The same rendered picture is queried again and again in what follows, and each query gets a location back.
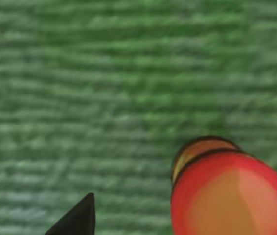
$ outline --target green background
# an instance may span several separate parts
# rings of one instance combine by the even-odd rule
[[[98,235],[170,235],[204,134],[277,170],[277,0],[0,0],[0,235],[88,192]]]

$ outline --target red rim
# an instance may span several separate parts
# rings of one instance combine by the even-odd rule
[[[234,166],[256,172],[267,180],[277,192],[277,173],[261,161],[247,158],[243,153],[215,153],[214,157],[194,163],[184,172],[175,185],[171,197],[171,220],[175,235],[186,235],[190,230],[185,227],[183,213],[185,201],[192,201],[196,192],[211,179]]]

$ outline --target green striped surface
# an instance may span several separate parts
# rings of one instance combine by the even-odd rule
[[[277,170],[277,0],[0,0],[0,235],[88,192],[98,235],[170,235],[203,134]]]

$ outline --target green grass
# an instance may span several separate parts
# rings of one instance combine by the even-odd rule
[[[277,170],[276,1],[0,1],[0,235],[90,191],[97,234],[171,234],[170,164],[203,134]]]

